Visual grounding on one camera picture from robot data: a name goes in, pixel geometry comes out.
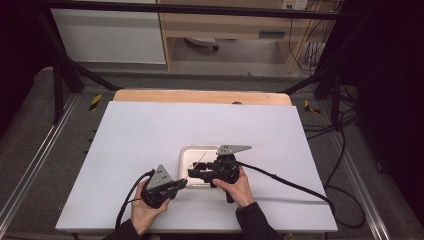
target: white tray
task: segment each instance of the white tray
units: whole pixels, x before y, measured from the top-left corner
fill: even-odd
[[[197,162],[213,162],[216,160],[216,151],[219,146],[214,145],[190,145],[181,150],[180,157],[180,175],[179,178],[186,178],[188,176],[187,169],[193,169],[193,163]],[[202,179],[187,177],[186,188],[210,188],[209,183],[204,183]]]

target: finger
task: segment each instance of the finger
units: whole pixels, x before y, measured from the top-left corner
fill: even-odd
[[[160,206],[160,209],[165,212],[166,210],[168,210],[168,205],[171,202],[171,199],[168,198],[165,200],[165,202],[162,203],[162,205]]]
[[[213,179],[212,183],[215,184],[217,187],[222,188],[223,190],[226,190],[226,191],[230,187],[230,184],[219,179]]]
[[[246,175],[242,166],[239,166],[239,175]]]
[[[141,191],[143,191],[143,187],[146,181],[139,182],[137,185],[137,190],[135,191],[134,199],[141,197]]]

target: floor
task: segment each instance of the floor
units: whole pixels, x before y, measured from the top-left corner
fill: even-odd
[[[161,88],[161,89],[203,89],[232,91],[276,92],[284,90],[304,79],[308,71],[297,70],[294,73],[284,71],[284,63],[275,51],[275,43],[269,41],[221,40],[220,49],[193,46],[179,39],[174,58],[173,69],[141,65],[92,64],[90,67],[99,76],[126,88]],[[51,139],[52,145],[45,149],[45,155],[39,147],[52,126],[54,117],[54,98],[52,74],[47,69],[35,78],[35,85],[28,95],[21,110],[15,116],[9,130],[0,138],[0,206],[8,206],[15,201],[10,199],[20,181],[26,180],[23,196],[13,202],[15,211],[4,216],[13,216],[11,220],[0,225],[5,232],[0,232],[3,239],[72,239],[65,232],[55,230],[60,216],[61,206],[66,202],[85,154],[90,148],[90,139],[95,136],[107,102],[114,92],[100,88],[92,81],[84,79],[86,89],[82,94],[68,93],[65,98],[75,101],[72,111],[67,116],[66,124],[57,138]],[[298,107],[299,115],[306,130],[306,125],[328,125],[329,103],[326,100],[315,101],[312,93],[315,85],[310,85],[291,95],[292,102]],[[102,99],[95,111],[88,111],[96,94]],[[346,112],[351,103],[342,103],[341,110]],[[383,223],[385,236],[377,236],[373,230],[372,219],[358,228],[339,225],[339,231],[329,233],[329,239],[424,239],[424,230],[415,218],[408,204],[403,200],[391,177],[380,173],[376,158],[370,149],[370,142],[361,130],[360,122],[353,122],[344,128],[347,150],[344,162],[332,178],[331,185],[344,189],[351,195],[358,196],[355,182],[349,173],[349,161],[352,161],[364,182],[367,192]],[[306,131],[307,137],[319,132]],[[329,132],[311,138],[309,145],[316,161],[319,175],[326,181],[340,156],[340,133]],[[40,156],[42,164],[34,166],[34,156]],[[33,166],[36,176],[26,176],[25,172]],[[336,218],[342,223],[356,225],[362,214],[358,205],[345,194],[329,189],[328,196],[336,204]],[[102,235],[86,234],[81,239],[99,239]],[[285,239],[322,239],[321,234],[292,233]],[[161,239],[207,239],[207,236],[163,235]]]

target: aluminum rail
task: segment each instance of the aluminum rail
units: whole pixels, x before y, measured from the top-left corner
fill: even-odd
[[[79,94],[72,96],[65,105],[65,112],[62,118],[56,125],[53,125],[29,164],[27,170],[19,181],[13,193],[10,195],[6,204],[0,212],[0,239],[6,233],[7,228],[12,222],[13,217],[19,209],[19,206],[23,202],[26,194],[31,188],[34,179],[37,177],[38,172],[43,166],[44,161],[53,148],[56,139],[59,137],[64,125],[66,124],[76,102],[79,99]]]

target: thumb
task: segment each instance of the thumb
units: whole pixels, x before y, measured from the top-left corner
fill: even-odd
[[[230,187],[230,184],[219,179],[213,179],[212,183],[215,184],[217,187],[224,189],[225,191],[228,191]]]

